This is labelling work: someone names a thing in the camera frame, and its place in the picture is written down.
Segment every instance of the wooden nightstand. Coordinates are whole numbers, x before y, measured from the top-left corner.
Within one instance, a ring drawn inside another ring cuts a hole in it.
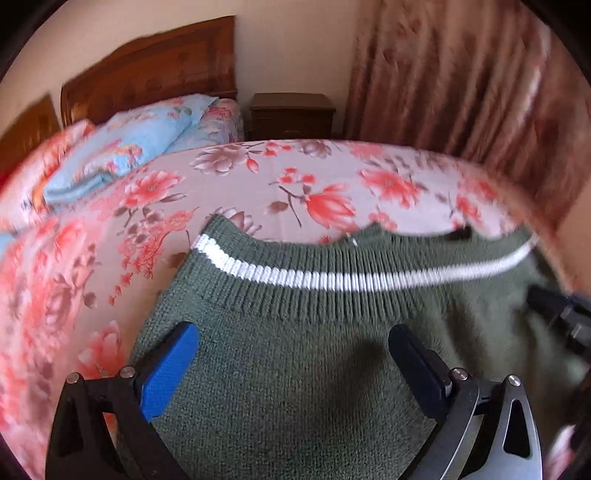
[[[251,102],[251,140],[330,138],[334,114],[325,95],[257,93]]]

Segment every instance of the beige wall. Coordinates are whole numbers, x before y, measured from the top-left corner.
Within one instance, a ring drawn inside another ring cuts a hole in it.
[[[237,15],[236,81],[243,109],[255,92],[326,94],[340,130],[358,0],[68,0],[39,28],[0,83],[0,132],[50,92],[143,35]]]
[[[591,294],[591,181],[560,224],[558,239],[569,270]]]

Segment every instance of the metal bolt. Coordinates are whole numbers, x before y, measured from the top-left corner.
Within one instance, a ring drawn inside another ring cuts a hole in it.
[[[66,377],[66,382],[70,385],[75,384],[80,379],[80,374],[76,372],[72,372],[70,375]]]
[[[519,387],[521,385],[521,379],[517,375],[509,375],[509,383],[514,387]]]
[[[463,368],[454,368],[452,370],[452,377],[460,382],[464,380],[468,380],[468,372],[466,372]]]
[[[121,378],[131,378],[135,375],[135,368],[134,367],[123,367],[121,370],[119,370],[119,376]]]

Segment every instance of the curtain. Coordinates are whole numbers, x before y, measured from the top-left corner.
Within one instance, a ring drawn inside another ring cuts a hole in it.
[[[591,173],[591,87],[518,0],[363,0],[345,137],[521,187],[556,227]]]

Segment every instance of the floral bedspread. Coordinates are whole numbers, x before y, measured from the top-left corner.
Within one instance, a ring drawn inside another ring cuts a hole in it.
[[[32,478],[43,478],[65,376],[125,365],[213,213],[259,239],[312,244],[372,222],[414,234],[515,228],[473,167],[411,148],[266,141],[152,160],[24,232],[0,262],[0,432]]]

